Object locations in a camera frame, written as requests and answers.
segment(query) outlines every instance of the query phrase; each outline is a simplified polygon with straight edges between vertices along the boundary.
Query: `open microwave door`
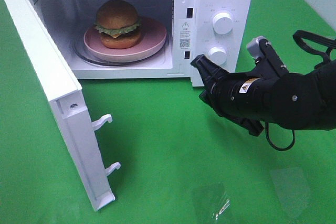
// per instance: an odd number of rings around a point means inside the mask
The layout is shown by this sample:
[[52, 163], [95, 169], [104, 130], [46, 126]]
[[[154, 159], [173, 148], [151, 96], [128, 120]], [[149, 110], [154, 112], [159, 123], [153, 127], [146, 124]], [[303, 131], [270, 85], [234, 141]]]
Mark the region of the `open microwave door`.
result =
[[55, 120], [95, 210], [115, 200], [107, 176], [120, 164], [103, 165], [95, 130], [111, 115], [92, 122], [82, 87], [33, 8], [34, 0], [5, 0], [48, 99]]

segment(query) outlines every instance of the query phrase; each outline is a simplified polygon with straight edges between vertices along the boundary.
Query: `pink plate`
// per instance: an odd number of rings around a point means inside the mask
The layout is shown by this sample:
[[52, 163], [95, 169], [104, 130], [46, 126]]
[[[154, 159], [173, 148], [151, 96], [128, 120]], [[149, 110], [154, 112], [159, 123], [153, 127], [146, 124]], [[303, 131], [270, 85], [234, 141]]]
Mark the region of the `pink plate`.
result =
[[84, 34], [84, 44], [97, 58], [109, 62], [133, 62], [145, 59], [158, 52], [165, 43], [167, 31], [164, 25], [155, 19], [141, 17], [141, 38], [131, 48], [111, 49], [100, 41], [99, 32], [90, 27]]

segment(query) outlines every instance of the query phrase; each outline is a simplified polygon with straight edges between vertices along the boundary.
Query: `green surface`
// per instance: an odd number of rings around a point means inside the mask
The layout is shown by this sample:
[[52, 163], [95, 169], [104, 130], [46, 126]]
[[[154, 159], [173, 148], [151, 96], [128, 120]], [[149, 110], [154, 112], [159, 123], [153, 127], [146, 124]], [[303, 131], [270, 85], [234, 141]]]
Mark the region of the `green surface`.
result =
[[[252, 0], [245, 45], [265, 36], [290, 71], [320, 62], [291, 38], [335, 37], [302, 0]], [[94, 212], [48, 103], [0, 0], [0, 223], [335, 223], [336, 131], [300, 131], [287, 152], [252, 137], [198, 99], [188, 79], [80, 81], [115, 202]], [[271, 127], [279, 145], [290, 131]], [[219, 212], [227, 198], [230, 207]]]

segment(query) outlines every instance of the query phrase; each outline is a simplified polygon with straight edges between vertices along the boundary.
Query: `microwave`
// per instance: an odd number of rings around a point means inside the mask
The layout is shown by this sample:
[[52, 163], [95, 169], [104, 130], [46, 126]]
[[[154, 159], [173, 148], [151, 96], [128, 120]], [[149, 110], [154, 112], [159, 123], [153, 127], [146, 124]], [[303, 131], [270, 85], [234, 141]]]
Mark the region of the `microwave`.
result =
[[[95, 131], [112, 116], [91, 120], [78, 79], [190, 78], [193, 86], [202, 86], [190, 62], [205, 54], [233, 72], [250, 5], [250, 0], [123, 0], [135, 7], [146, 36], [154, 23], [163, 32], [144, 55], [127, 51], [130, 60], [119, 62], [102, 59], [106, 53], [87, 37], [107, 1], [5, 0], [94, 210], [116, 199], [107, 176], [121, 164], [104, 167]], [[109, 57], [126, 51], [112, 50]]]

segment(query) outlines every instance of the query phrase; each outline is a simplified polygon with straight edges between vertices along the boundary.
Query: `microwave control knob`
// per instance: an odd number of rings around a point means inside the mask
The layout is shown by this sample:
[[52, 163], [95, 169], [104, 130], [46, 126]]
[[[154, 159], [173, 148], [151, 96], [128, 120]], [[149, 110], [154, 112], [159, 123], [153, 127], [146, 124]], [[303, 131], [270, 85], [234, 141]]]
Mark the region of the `microwave control knob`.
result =
[[227, 54], [223, 47], [213, 47], [208, 52], [208, 58], [217, 65], [223, 65], [226, 62]]
[[233, 19], [231, 14], [228, 12], [216, 14], [212, 22], [214, 30], [218, 34], [227, 34], [233, 27]]

